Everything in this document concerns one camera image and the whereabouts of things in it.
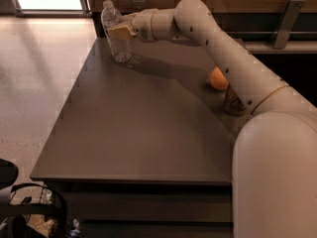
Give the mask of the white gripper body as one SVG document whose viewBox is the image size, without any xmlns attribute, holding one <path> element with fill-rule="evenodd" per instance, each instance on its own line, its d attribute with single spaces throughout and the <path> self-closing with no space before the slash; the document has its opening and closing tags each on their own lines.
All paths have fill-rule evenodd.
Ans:
<svg viewBox="0 0 317 238">
<path fill-rule="evenodd" d="M 133 30 L 142 42 L 152 43 L 156 41 L 152 27 L 152 19 L 156 11 L 157 9 L 146 9 L 138 12 L 132 21 Z"/>
</svg>

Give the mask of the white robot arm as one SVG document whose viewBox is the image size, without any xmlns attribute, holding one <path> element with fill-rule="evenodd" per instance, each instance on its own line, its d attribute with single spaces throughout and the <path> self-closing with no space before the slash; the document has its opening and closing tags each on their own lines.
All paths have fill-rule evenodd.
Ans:
<svg viewBox="0 0 317 238">
<path fill-rule="evenodd" d="M 124 16 L 107 32 L 197 42 L 252 114 L 234 146 L 234 238 L 317 238 L 315 106 L 226 34 L 201 0 Z"/>
</svg>

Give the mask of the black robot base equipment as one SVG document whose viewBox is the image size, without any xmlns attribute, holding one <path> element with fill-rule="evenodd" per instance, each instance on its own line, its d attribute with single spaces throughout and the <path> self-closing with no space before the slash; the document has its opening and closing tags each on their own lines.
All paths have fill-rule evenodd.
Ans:
<svg viewBox="0 0 317 238">
<path fill-rule="evenodd" d="M 15 184 L 19 169 L 0 159 L 0 237 L 1 238 L 66 238 L 67 206 L 57 191 L 40 184 Z M 25 196 L 15 202 L 18 191 L 36 188 L 39 199 Z"/>
</svg>

